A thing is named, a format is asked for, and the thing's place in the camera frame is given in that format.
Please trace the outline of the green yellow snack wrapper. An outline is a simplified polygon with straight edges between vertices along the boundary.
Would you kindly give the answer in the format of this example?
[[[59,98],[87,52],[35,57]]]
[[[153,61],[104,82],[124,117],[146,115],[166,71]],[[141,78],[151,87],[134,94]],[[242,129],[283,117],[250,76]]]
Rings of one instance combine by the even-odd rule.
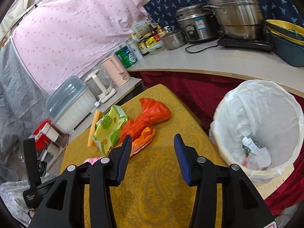
[[[120,138],[128,116],[119,105],[113,105],[108,113],[95,123],[92,139],[103,154],[108,154]]]

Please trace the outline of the orange foam net sleeve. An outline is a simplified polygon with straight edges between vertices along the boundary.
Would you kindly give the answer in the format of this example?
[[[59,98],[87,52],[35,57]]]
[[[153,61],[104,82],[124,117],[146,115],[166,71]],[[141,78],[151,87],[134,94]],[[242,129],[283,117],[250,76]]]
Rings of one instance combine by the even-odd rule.
[[[96,123],[102,118],[102,116],[103,116],[103,113],[100,110],[95,110],[92,124],[90,127],[90,132],[89,132],[89,138],[88,138],[88,144],[87,144],[88,147],[95,147],[93,135],[96,130]]]

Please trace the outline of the orange plastic bag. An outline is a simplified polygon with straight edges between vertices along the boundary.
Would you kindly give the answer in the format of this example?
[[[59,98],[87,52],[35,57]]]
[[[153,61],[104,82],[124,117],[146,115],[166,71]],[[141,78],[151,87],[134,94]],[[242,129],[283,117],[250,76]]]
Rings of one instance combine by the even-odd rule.
[[[127,135],[131,136],[132,149],[130,157],[145,148],[155,137],[154,124],[167,121],[171,118],[169,108],[162,102],[150,98],[140,98],[141,111],[135,119],[126,122],[123,126],[120,140],[123,142]]]

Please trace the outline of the white lined trash bin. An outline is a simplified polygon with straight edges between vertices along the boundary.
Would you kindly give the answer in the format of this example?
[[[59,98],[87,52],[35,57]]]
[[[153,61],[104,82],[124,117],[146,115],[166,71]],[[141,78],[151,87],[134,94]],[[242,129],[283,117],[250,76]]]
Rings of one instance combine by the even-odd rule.
[[[278,84],[244,81],[217,106],[209,137],[228,165],[239,164],[253,183],[267,183],[298,158],[303,144],[303,111],[295,97]],[[259,170],[246,160],[244,137],[270,152],[269,166]]]

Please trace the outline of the red white box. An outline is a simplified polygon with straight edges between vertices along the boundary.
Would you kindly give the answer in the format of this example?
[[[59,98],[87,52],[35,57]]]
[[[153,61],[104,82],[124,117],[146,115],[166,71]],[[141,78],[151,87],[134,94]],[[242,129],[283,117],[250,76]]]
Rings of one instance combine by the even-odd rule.
[[[37,150],[44,149],[50,141],[56,142],[59,138],[59,133],[51,125],[50,119],[42,121],[32,135],[35,137],[35,146]]]

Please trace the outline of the white box grey lid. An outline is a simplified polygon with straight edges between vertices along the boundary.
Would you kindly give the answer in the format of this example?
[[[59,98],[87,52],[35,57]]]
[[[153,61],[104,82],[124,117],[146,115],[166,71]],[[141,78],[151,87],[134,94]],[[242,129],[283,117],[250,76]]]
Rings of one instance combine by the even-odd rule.
[[[97,99],[89,86],[76,76],[69,77],[46,101],[51,124],[71,134],[79,123],[96,109]]]

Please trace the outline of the glass white electric kettle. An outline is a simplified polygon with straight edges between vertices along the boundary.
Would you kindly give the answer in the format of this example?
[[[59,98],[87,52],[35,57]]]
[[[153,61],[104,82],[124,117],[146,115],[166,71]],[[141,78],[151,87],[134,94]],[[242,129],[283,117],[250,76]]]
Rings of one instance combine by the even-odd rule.
[[[111,97],[116,94],[116,89],[112,86],[112,81],[108,87],[102,83],[103,75],[101,69],[94,70],[85,78],[85,83],[96,96],[100,104],[106,103]]]

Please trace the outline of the pink electric kettle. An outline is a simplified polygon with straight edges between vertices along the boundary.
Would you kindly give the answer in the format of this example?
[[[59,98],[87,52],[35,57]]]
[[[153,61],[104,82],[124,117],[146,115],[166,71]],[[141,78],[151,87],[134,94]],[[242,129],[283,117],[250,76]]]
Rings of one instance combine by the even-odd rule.
[[[115,54],[108,57],[101,65],[117,87],[129,81],[129,73]]]

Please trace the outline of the pink dotted curtain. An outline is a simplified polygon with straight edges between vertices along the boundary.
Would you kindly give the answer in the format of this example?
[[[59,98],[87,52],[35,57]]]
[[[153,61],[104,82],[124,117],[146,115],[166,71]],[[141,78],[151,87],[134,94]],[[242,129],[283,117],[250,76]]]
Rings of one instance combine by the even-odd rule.
[[[123,44],[146,15],[142,0],[48,0],[20,22],[12,39],[35,82],[52,94]]]

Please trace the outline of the green white can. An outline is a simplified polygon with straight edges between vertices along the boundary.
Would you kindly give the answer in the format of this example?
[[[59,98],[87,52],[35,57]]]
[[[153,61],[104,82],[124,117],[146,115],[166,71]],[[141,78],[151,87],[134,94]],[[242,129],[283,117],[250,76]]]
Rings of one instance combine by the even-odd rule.
[[[115,52],[117,58],[121,61],[122,65],[128,69],[137,63],[136,56],[130,51],[128,46],[124,46]]]

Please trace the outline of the black induction cooktop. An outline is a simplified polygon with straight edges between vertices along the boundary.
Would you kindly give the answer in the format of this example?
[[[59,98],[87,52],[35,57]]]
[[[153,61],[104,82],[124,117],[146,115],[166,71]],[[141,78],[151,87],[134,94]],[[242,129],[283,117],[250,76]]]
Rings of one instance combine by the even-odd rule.
[[[264,51],[271,52],[273,49],[272,43],[267,39],[258,40],[242,40],[242,39],[232,39],[226,35],[223,35],[218,41],[219,46],[226,48],[241,48],[250,49],[254,51]]]

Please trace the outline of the stacked blue yellow basins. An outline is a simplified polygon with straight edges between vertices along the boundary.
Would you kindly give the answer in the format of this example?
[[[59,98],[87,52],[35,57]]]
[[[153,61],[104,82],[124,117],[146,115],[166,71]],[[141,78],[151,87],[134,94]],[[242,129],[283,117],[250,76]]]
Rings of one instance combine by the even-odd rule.
[[[266,20],[274,52],[293,67],[303,67],[303,27],[281,20]]]

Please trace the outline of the dark soy sauce bottle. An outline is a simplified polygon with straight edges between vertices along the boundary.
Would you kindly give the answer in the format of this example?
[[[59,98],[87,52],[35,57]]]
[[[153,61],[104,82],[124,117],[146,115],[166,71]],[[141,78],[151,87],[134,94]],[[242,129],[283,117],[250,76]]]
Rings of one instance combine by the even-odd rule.
[[[139,38],[137,38],[137,46],[143,56],[147,56],[149,54],[149,51],[148,51],[145,43]]]

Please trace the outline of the white bottle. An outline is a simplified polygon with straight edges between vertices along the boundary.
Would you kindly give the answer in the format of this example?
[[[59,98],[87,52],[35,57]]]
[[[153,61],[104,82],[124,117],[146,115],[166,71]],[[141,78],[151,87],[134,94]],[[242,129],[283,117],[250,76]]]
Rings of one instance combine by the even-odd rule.
[[[134,54],[134,56],[137,58],[138,61],[144,58],[133,38],[129,38],[126,41],[126,44],[128,45],[128,48],[130,49],[130,51],[132,51],[132,53]]]

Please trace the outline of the small stainless pot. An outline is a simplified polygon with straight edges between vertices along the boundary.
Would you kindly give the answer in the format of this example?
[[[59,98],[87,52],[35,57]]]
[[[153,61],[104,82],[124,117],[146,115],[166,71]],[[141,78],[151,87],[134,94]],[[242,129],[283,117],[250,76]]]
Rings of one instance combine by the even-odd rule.
[[[161,37],[161,41],[167,50],[175,50],[187,44],[187,39],[182,30],[175,30],[166,33]]]

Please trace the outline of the clear food container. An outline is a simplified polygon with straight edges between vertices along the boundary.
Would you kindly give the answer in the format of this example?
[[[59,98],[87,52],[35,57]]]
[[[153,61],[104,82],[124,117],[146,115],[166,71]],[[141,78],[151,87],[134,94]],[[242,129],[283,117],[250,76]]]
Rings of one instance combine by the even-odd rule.
[[[162,41],[159,41],[156,44],[152,45],[151,47],[148,47],[147,49],[150,54],[155,55],[155,54],[158,54],[158,53],[162,52],[163,50],[165,50],[165,47],[164,47]]]

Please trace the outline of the stainless rice cooker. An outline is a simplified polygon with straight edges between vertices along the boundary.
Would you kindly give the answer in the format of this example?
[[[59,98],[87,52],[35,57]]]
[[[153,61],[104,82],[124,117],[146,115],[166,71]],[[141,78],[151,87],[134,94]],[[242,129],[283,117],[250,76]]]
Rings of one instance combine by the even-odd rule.
[[[204,4],[190,5],[176,11],[177,22],[189,43],[209,42],[219,36],[219,24],[211,9]]]

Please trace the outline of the white paper carton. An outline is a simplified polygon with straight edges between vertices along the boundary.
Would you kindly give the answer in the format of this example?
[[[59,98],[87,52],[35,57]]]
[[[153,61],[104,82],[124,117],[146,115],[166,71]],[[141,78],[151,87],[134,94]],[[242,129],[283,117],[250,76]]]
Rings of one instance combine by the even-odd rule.
[[[147,25],[147,20],[142,20],[137,23],[134,23],[131,26],[132,31],[137,35],[138,38],[150,33],[149,26]]]

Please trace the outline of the large stainless steamer pot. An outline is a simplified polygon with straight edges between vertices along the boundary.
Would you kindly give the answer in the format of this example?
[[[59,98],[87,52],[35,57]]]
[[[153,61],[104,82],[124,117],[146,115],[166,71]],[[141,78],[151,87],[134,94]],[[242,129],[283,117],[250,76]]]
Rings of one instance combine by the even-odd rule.
[[[208,0],[224,34],[232,39],[257,40],[264,35],[260,0]]]

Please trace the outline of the navy floral cloth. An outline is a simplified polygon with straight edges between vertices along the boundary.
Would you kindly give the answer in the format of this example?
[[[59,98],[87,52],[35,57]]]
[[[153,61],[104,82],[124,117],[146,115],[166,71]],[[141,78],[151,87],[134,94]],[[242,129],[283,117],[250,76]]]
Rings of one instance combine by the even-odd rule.
[[[180,10],[198,5],[205,11],[213,11],[216,16],[228,16],[230,25],[257,25],[264,20],[274,19],[303,26],[303,12],[294,0],[150,0],[144,8],[151,18],[162,27],[179,27]]]

